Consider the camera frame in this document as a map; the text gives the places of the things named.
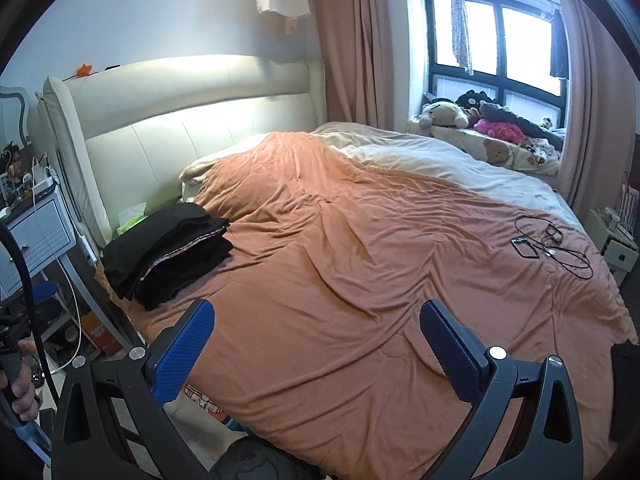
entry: metal screw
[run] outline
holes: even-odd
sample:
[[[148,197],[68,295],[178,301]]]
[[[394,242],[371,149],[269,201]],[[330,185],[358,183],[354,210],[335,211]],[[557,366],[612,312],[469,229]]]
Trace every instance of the metal screw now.
[[[145,349],[142,348],[142,346],[136,346],[135,348],[132,348],[131,350],[129,350],[129,357],[134,361],[137,361],[138,359],[142,359],[144,356],[145,356]]]
[[[73,368],[80,368],[84,366],[85,362],[86,362],[86,357],[84,357],[83,355],[79,355],[75,357],[73,361],[71,361],[71,365],[73,366]]]
[[[556,355],[550,355],[549,356],[549,362],[553,365],[553,366],[557,366],[557,367],[561,367],[562,366],[562,359],[559,358]]]
[[[489,348],[489,355],[494,359],[501,361],[505,357],[507,357],[507,351],[499,346],[492,346],[491,348]]]

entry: mirror frame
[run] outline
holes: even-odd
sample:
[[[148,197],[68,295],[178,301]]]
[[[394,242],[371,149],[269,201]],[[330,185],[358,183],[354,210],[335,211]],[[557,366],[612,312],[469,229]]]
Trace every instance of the mirror frame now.
[[[20,109],[20,119],[18,120],[18,132],[20,133],[20,142],[22,142],[22,146],[20,149],[24,149],[28,145],[27,140],[27,114],[29,110],[29,95],[24,88],[19,86],[8,87],[8,86],[0,86],[0,99],[18,99],[21,104]],[[6,142],[10,142],[11,139],[4,139]]]

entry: person's hand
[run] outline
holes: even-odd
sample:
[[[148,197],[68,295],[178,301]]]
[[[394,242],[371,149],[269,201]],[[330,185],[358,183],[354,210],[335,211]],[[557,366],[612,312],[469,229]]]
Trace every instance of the person's hand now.
[[[21,356],[36,353],[36,345],[33,341],[20,341],[18,345]],[[0,390],[4,390],[7,384],[6,375],[4,372],[0,372]],[[38,416],[38,403],[35,399],[36,387],[31,382],[31,368],[24,362],[20,367],[18,378],[11,385],[11,390],[16,397],[11,406],[14,412],[20,416],[20,420],[25,422],[35,420]]]

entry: window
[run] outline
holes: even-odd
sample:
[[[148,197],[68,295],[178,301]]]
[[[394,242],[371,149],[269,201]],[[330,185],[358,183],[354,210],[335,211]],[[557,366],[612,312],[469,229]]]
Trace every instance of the window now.
[[[513,0],[466,0],[474,74],[460,68],[451,47],[451,0],[426,0],[429,92],[456,100],[484,91],[514,113],[564,125],[567,83],[549,75],[550,16]]]

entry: finger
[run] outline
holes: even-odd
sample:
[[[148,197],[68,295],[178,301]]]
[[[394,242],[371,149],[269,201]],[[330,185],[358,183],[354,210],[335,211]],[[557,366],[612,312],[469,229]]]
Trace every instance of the finger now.
[[[20,398],[29,391],[30,386],[33,386],[33,383],[31,383],[31,368],[29,368],[25,363],[21,363],[20,373],[11,385],[11,390],[16,397]]]
[[[20,347],[20,355],[22,357],[24,357],[25,355],[36,355],[38,353],[36,343],[31,339],[18,341],[18,346]]]
[[[26,412],[20,414],[20,420],[23,420],[24,422],[29,422],[31,420],[36,420],[37,417],[38,417],[38,403],[34,400],[31,403],[30,408]]]
[[[20,397],[20,399],[15,399],[14,402],[12,402],[11,407],[14,412],[18,415],[28,412],[29,408],[33,404],[35,394],[36,387],[32,384],[31,388],[29,388],[28,391]]]

